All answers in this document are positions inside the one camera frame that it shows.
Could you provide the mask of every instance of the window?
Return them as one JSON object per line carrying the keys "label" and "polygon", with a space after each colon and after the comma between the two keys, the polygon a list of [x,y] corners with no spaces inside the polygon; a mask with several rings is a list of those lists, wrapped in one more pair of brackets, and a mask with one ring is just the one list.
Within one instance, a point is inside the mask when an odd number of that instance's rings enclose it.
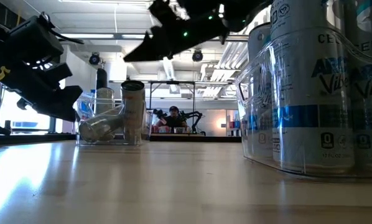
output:
{"label": "window", "polygon": [[17,107],[17,102],[20,100],[17,93],[5,91],[4,100],[0,110],[0,126],[5,126],[5,121],[11,121],[11,128],[21,129],[43,129],[48,130],[50,125],[50,117],[47,115],[38,114],[30,106],[26,106],[27,110],[21,110]]}

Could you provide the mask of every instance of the yellow cable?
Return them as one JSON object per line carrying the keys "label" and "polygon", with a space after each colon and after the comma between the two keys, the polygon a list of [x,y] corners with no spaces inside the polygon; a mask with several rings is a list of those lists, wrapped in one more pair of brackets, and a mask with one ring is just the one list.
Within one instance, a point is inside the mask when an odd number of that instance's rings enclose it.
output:
{"label": "yellow cable", "polygon": [[5,78],[6,73],[9,74],[11,71],[7,69],[5,66],[1,67],[1,72],[0,72],[0,81]]}

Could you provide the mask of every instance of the can lid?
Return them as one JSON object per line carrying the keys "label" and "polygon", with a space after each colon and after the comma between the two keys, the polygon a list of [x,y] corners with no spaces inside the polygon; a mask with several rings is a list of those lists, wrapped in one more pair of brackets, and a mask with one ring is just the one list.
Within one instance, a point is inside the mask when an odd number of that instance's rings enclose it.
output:
{"label": "can lid", "polygon": [[143,82],[128,80],[121,84],[121,88],[127,91],[139,91],[144,89]]}

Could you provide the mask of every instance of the black cylinder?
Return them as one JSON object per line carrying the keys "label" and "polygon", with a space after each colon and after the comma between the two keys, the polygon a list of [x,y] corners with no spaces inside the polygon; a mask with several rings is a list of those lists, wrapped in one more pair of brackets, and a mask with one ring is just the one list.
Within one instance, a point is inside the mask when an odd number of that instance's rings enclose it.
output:
{"label": "black cylinder", "polygon": [[108,80],[107,80],[107,72],[102,68],[98,68],[96,73],[96,89],[99,90],[100,88],[107,88]]}

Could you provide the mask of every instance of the wooden table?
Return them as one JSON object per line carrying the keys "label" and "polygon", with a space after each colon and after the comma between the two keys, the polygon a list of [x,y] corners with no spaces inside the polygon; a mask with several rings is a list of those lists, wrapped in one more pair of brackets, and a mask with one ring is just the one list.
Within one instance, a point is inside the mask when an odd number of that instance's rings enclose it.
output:
{"label": "wooden table", "polygon": [[296,179],[235,143],[10,146],[0,223],[372,223],[372,183]]}

